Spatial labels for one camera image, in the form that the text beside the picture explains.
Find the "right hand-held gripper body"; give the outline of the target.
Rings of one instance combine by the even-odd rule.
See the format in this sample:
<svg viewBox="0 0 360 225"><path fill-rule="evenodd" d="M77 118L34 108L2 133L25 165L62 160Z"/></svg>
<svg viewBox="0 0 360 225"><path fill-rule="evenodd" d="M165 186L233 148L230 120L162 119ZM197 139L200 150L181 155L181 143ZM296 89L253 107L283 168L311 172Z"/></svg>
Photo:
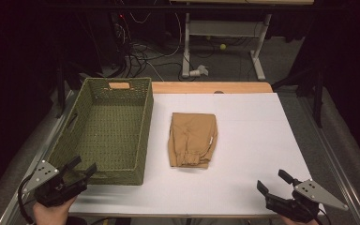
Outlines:
<svg viewBox="0 0 360 225"><path fill-rule="evenodd" d="M295 178L285 178L293 186L292 198L283 199L264 188L265 207L295 222L308 223L318 221L320 204L347 211L349 206L343 203L317 182L308 179L304 182Z"/></svg>

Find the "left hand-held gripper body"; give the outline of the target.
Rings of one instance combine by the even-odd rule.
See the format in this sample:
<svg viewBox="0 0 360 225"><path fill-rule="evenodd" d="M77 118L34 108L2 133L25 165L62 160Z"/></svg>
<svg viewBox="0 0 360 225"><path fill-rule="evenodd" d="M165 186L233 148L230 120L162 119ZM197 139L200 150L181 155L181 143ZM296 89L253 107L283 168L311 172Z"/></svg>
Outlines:
<svg viewBox="0 0 360 225"><path fill-rule="evenodd" d="M33 191L38 203L52 207L59 206L87 190L87 185L75 184L76 178L72 181L63 180L60 177L61 167L56 168L47 160L42 160L21 188L21 193Z"/></svg>

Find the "green woven basket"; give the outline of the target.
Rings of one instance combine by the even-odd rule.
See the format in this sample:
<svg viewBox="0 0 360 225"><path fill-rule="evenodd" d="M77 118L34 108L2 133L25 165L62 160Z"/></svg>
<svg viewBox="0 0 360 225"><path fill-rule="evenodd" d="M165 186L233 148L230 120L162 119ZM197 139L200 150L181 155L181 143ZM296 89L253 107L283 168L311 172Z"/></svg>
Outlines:
<svg viewBox="0 0 360 225"><path fill-rule="evenodd" d="M142 185L153 106L149 78L85 79L47 160L79 156L77 172L95 164L92 185Z"/></svg>

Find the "tan pants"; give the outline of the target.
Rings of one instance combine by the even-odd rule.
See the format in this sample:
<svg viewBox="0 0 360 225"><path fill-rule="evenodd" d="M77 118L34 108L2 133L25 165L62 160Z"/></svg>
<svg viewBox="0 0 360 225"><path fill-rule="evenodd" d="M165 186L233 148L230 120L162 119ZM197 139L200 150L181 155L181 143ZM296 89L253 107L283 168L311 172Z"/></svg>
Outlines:
<svg viewBox="0 0 360 225"><path fill-rule="evenodd" d="M217 141L214 114L174 112L168 140L170 166L207 169Z"/></svg>

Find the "person's right hand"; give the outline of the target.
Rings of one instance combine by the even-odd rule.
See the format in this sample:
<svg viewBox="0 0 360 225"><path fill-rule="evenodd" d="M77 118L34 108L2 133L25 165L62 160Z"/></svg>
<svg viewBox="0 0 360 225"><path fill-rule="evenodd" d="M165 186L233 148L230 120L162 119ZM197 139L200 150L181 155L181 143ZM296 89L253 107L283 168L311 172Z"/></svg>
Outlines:
<svg viewBox="0 0 360 225"><path fill-rule="evenodd" d="M290 218L284 216L280 216L280 218L286 225L319 225L319 223L314 219L311 220L310 222L304 223L304 222L293 221Z"/></svg>

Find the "person's left hand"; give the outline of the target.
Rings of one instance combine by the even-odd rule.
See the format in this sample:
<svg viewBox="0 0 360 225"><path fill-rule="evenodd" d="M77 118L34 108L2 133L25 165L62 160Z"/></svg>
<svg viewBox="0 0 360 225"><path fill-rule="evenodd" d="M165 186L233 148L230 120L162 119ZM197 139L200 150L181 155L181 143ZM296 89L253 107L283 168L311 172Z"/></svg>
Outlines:
<svg viewBox="0 0 360 225"><path fill-rule="evenodd" d="M39 202L33 206L37 225L66 225L70 206L76 201L72 198L59 206L46 207Z"/></svg>

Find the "white board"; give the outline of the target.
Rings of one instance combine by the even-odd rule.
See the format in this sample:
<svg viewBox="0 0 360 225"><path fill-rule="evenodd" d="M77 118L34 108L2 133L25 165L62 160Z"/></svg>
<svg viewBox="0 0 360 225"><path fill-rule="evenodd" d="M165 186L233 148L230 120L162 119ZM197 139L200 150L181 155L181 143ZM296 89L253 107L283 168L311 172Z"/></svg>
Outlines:
<svg viewBox="0 0 360 225"><path fill-rule="evenodd" d="M212 113L217 147L205 169L169 163L174 113ZM268 218L263 182L290 198L284 170L310 177L278 96L271 94L156 94L144 180L140 186L91 186L71 206L73 215L179 218Z"/></svg>

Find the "black stand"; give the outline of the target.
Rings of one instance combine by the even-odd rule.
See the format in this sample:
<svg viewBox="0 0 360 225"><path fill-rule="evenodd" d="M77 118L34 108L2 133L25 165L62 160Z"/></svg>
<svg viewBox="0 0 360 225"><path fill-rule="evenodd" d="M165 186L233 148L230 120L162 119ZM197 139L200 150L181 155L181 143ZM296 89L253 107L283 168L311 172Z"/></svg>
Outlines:
<svg viewBox="0 0 360 225"><path fill-rule="evenodd" d="M59 60L56 69L58 108L56 117L63 115L66 108L66 85L71 90L79 90L82 86L81 67L72 61Z"/></svg>
<svg viewBox="0 0 360 225"><path fill-rule="evenodd" d="M313 95L312 118L316 125L322 125L322 105L323 105L323 69L321 67L307 67L293 75L288 76L271 85L273 90L278 90L281 86L297 84L296 95L305 97Z"/></svg>

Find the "wooden table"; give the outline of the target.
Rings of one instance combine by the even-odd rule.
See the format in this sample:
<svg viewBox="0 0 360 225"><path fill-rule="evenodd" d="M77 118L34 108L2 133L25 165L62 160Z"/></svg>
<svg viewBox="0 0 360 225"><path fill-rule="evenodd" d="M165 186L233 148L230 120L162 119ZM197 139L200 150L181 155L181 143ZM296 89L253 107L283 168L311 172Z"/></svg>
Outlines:
<svg viewBox="0 0 360 225"><path fill-rule="evenodd" d="M267 82L152 82L154 94L224 94L272 93Z"/></svg>

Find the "grey metal rail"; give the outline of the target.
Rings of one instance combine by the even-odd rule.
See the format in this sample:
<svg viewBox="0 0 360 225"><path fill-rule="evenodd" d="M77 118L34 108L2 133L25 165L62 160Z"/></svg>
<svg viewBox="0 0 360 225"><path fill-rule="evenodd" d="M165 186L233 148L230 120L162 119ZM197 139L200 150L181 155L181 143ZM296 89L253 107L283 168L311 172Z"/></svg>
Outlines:
<svg viewBox="0 0 360 225"><path fill-rule="evenodd" d="M51 110L38 123L8 165L0 186L0 201L5 202L1 206L3 212L0 214L0 225L27 224L18 205L18 187L52 149L77 95L77 91L65 92L63 111L59 107L58 98L53 98Z"/></svg>
<svg viewBox="0 0 360 225"><path fill-rule="evenodd" d="M307 164L313 177L349 205L344 212L329 211L334 225L360 225L360 147L338 112L333 100L323 96L321 124L312 116L312 100L298 99L301 112L307 120L318 148L314 151L322 158L318 161L307 155Z"/></svg>

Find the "white table frame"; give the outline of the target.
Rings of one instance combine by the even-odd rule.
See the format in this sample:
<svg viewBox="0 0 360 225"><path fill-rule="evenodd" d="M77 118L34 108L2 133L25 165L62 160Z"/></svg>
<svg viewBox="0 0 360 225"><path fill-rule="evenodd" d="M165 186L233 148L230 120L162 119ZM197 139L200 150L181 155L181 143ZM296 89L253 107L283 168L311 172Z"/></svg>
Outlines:
<svg viewBox="0 0 360 225"><path fill-rule="evenodd" d="M205 4L209 7L277 7L277 6L312 6L314 0L170 0L170 2L185 3L187 7ZM190 14L186 13L184 28L184 53L182 77L191 78L189 72L194 70L190 64L189 38L191 36L214 36L222 38L257 38L258 43L254 50L249 52L257 80L264 81L265 75L259 56L264 43L264 39L272 18L271 13L264 13L261 22L256 22L256 27L260 29L258 34L251 29L252 22L224 22L224 21L192 21Z"/></svg>

